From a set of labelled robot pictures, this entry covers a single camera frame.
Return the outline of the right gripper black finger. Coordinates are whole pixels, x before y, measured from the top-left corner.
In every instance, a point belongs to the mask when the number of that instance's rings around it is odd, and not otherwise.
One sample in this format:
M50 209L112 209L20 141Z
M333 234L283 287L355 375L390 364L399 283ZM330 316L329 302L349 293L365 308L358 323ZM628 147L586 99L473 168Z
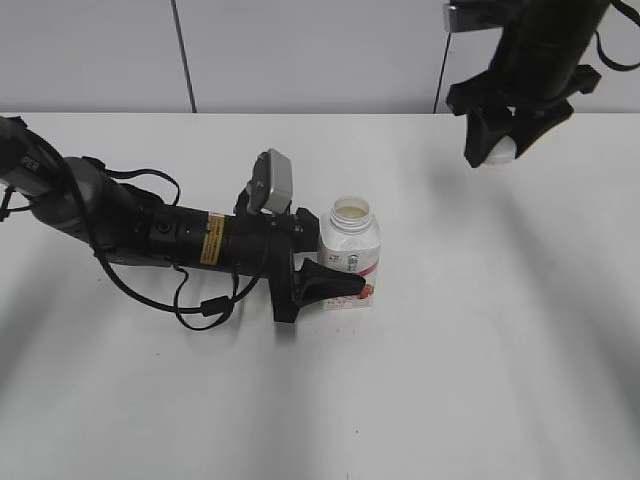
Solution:
M517 109L514 127L509 133L516 146L515 157L523 155L540 137L568 120L572 114L573 107L566 100L547 110Z
M467 132L464 156L472 168L484 164L487 155L503 137L509 136L513 115L504 106L478 107L466 114Z

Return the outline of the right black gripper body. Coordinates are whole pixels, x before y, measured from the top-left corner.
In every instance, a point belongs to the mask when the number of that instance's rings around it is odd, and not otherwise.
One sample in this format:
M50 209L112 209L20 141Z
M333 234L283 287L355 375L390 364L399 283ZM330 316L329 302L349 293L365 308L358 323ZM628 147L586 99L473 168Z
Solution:
M487 107L548 109L575 93L592 93L601 74L564 48L498 48L489 67L453 84L446 105L456 115Z

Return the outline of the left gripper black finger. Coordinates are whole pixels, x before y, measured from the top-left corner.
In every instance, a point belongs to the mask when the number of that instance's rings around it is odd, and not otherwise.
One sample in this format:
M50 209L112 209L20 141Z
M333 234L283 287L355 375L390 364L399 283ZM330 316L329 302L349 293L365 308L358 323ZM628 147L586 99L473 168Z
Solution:
M303 308L324 300L358 296L365 287L365 278L341 272L305 259L294 272L294 305Z

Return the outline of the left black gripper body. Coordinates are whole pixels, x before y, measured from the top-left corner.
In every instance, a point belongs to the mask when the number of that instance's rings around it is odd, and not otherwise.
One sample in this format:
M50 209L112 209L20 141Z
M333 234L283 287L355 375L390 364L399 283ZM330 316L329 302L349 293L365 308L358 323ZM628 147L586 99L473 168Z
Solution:
M219 267L249 283L232 294L242 300L258 280L268 281L273 317L279 323L296 321L301 280L294 256L314 253L319 241L319 219L306 208L284 214L237 214L225 218Z

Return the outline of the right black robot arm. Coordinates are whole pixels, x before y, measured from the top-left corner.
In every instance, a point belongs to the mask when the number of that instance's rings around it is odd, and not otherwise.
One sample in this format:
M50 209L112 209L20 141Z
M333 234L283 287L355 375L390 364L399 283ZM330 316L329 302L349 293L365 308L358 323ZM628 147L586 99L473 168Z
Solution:
M525 1L505 20L487 70L450 87L446 104L467 120L464 156L487 161L508 138L520 157L549 130L568 120L569 98L589 94L601 75L580 60L610 3Z

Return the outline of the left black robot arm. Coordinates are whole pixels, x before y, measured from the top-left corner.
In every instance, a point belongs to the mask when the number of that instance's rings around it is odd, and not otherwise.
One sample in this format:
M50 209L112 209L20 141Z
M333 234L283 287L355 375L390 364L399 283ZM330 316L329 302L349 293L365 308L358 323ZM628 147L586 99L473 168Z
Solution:
M86 243L109 277L124 266L225 272L232 291L186 307L178 301L148 306L179 321L190 315L225 323L260 280L269 286L273 316L292 323L301 308L361 293L362 276L314 262L318 218L293 208L290 160L275 149L258 155L231 214L166 202L133 184L135 171L116 171L99 159L65 157L18 117L1 121L1 181L20 194L39 222Z

